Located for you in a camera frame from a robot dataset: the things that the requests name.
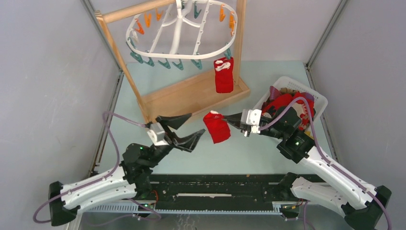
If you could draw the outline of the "red Santa sock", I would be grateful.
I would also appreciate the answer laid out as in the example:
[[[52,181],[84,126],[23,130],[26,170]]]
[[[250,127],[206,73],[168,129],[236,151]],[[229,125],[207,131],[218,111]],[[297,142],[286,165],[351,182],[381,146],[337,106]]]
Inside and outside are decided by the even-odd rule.
[[[214,144],[221,143],[231,137],[231,131],[224,116],[217,111],[210,111],[203,118],[209,134],[211,135]]]
[[[213,62],[215,72],[215,90],[217,93],[231,93],[234,90],[234,58],[226,57]]]

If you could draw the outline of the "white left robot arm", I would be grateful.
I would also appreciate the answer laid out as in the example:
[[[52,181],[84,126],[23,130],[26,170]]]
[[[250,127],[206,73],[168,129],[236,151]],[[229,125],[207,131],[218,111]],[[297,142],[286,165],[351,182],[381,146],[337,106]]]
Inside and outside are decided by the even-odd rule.
[[[185,137],[175,133],[191,116],[158,116],[155,122],[146,124],[127,120],[145,129],[151,146],[131,143],[123,154],[117,152],[117,161],[111,169],[71,184],[51,183],[48,193],[51,225],[67,224],[78,214],[111,201],[147,199],[153,190],[149,180],[152,169],[173,149],[192,152],[205,133],[205,129]]]

